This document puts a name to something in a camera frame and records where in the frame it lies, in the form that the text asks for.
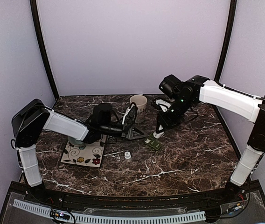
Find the white pill bottle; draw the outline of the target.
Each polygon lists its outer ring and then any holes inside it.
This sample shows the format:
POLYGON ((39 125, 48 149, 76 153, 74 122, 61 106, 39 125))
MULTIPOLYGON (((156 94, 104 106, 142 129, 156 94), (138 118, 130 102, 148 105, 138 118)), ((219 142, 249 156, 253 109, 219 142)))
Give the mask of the white pill bottle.
POLYGON ((131 153, 129 151, 126 151, 124 153, 124 157, 125 157, 126 161, 131 161, 131 159, 132 159, 132 155, 131 155, 131 153))
POLYGON ((156 138, 156 139, 159 139, 163 134, 164 134, 164 132, 161 132, 161 133, 154 132, 153 133, 153 137, 156 138))

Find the green weekly pill organizer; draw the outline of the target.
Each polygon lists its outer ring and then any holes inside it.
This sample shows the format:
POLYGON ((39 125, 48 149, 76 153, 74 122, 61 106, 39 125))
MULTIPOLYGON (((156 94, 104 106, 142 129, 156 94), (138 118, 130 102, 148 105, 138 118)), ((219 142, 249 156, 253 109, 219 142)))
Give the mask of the green weekly pill organizer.
POLYGON ((150 139, 151 140, 148 144, 145 143, 145 141, 144 141, 144 143, 147 146, 149 146, 152 150, 159 151, 161 149, 162 143, 159 142, 158 139, 156 139, 156 138, 153 137, 153 133, 151 133, 146 139, 150 139))

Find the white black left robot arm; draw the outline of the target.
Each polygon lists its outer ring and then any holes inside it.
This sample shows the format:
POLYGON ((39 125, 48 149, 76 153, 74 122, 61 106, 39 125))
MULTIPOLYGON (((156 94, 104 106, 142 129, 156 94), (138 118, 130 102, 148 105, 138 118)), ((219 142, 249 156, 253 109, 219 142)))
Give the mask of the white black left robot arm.
POLYGON ((17 151, 19 166, 31 189, 31 196, 38 203, 46 203, 49 193, 44 190, 42 177, 36 156, 36 144, 43 131, 52 131, 75 139, 79 144, 91 144, 103 136, 131 139, 131 131, 135 125, 138 108, 130 103, 122 119, 112 121, 116 113, 109 103, 101 103, 94 107, 92 115, 80 121, 48 108, 39 99, 32 100, 16 115, 11 124, 14 138, 11 147, 17 151))

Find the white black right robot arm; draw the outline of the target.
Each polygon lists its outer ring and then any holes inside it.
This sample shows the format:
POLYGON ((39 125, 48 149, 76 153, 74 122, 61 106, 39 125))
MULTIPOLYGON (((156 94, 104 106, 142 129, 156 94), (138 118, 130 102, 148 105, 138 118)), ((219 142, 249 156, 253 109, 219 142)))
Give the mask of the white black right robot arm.
POLYGON ((166 130, 179 126, 184 114, 199 103, 230 111, 254 124, 246 148, 228 181, 231 185, 221 193, 225 202, 232 202, 239 195, 238 187, 245 183, 265 153, 265 96, 238 91, 200 75, 187 81, 181 81, 173 74, 168 75, 159 84, 159 89, 172 102, 155 103, 161 108, 153 133, 156 139, 166 130))

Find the white mug with coral pattern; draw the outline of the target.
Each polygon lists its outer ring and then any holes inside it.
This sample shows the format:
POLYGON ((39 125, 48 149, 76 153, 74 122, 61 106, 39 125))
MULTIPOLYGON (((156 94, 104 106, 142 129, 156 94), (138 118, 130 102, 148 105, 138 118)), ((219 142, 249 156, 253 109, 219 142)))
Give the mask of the white mug with coral pattern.
POLYGON ((137 110, 136 123, 142 123, 145 120, 147 98, 143 95, 134 95, 130 97, 130 103, 135 103, 137 110))

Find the square floral plate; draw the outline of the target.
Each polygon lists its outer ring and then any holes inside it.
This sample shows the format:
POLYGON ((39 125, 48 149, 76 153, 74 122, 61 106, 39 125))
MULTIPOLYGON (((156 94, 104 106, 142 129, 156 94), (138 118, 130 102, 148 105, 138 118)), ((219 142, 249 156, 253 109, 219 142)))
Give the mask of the square floral plate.
POLYGON ((106 139, 107 136, 102 135, 100 140, 92 144, 80 143, 76 145, 74 144, 75 140, 69 137, 60 162, 69 165, 99 168, 102 162, 106 139))

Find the plain celadon green bowl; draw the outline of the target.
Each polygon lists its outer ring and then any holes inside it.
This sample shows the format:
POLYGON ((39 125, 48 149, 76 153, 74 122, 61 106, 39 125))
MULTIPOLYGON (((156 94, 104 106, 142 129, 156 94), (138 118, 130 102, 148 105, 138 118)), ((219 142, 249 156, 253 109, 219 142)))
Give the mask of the plain celadon green bowl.
POLYGON ((80 141, 80 140, 76 140, 70 136, 68 136, 68 142, 74 146, 77 146, 77 147, 82 147, 82 146, 85 146, 86 143, 80 141))

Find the black front table rail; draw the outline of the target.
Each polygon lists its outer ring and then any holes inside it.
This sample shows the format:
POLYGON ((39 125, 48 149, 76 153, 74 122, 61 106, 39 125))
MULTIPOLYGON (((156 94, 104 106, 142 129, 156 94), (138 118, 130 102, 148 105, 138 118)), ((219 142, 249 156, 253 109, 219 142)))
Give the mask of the black front table rail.
POLYGON ((244 193, 238 193, 232 199, 225 199, 224 189, 197 192, 173 196, 115 197, 74 194, 45 189, 45 202, 37 199, 33 191, 25 184, 11 182, 1 212, 4 213, 13 203, 13 196, 20 196, 29 202, 50 204, 55 208, 83 210, 88 207, 100 209, 145 210, 186 207, 187 209, 209 210, 213 215, 220 213, 220 207, 245 201, 265 208, 265 197, 258 180, 246 183, 244 193))

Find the black frame post right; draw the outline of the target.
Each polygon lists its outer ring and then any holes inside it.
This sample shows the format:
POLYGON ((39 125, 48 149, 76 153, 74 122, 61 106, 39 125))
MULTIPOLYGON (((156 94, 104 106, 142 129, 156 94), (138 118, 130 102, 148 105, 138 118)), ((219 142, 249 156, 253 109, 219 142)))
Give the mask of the black frame post right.
POLYGON ((233 30, 235 15, 236 15, 236 9, 237 9, 237 0, 231 0, 230 6, 229 6, 229 13, 228 13, 228 18, 227 18, 225 34, 223 38, 222 49, 221 49, 217 69, 216 69, 215 76, 214 76, 215 81, 220 81, 220 78, 223 72, 224 64, 226 61, 226 57, 227 57, 228 49, 230 45, 230 39, 232 35, 232 30, 233 30))

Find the black frame post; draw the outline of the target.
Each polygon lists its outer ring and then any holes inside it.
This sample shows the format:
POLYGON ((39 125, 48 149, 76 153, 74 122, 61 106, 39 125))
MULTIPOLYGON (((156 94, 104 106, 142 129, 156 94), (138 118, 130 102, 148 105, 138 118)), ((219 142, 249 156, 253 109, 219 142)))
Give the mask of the black frame post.
POLYGON ((221 49, 217 69, 216 69, 215 76, 214 76, 215 81, 220 81, 220 78, 223 72, 224 64, 226 61, 226 57, 227 57, 228 49, 230 45, 230 39, 232 35, 232 30, 233 30, 235 15, 236 15, 236 9, 237 9, 237 0, 231 0, 230 6, 229 6, 229 13, 228 13, 228 18, 227 18, 225 34, 223 38, 222 49, 221 49))
POLYGON ((41 54, 43 66, 45 68, 47 79, 48 79, 52 94, 54 96, 54 99, 58 100, 60 96, 58 93, 56 83, 54 81, 54 76, 53 76, 53 73, 52 73, 52 70, 50 67, 50 62, 49 62, 44 38, 42 35, 42 28, 41 28, 41 23, 40 23, 39 12, 38 12, 38 8, 37 8, 37 1, 36 0, 30 0, 29 3, 30 3, 30 8, 31 8, 33 24, 34 24, 34 28, 35 28, 35 35, 37 38, 38 47, 39 47, 39 51, 41 54))

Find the black frame post left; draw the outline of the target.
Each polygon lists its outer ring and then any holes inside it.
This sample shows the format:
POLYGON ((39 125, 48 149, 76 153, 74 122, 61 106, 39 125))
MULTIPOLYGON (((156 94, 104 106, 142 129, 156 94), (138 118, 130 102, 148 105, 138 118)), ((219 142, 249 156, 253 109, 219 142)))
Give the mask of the black frame post left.
POLYGON ((40 23, 39 12, 38 12, 38 8, 37 8, 37 1, 36 0, 30 0, 29 3, 30 3, 30 8, 31 8, 33 24, 34 24, 34 28, 35 28, 35 35, 37 38, 38 47, 39 47, 39 51, 41 54, 43 66, 45 68, 47 79, 48 79, 52 94, 54 96, 54 99, 58 100, 60 96, 58 93, 56 83, 54 81, 54 76, 53 76, 53 73, 52 73, 52 70, 50 67, 50 62, 49 62, 44 38, 42 35, 42 28, 41 28, 41 23, 40 23))

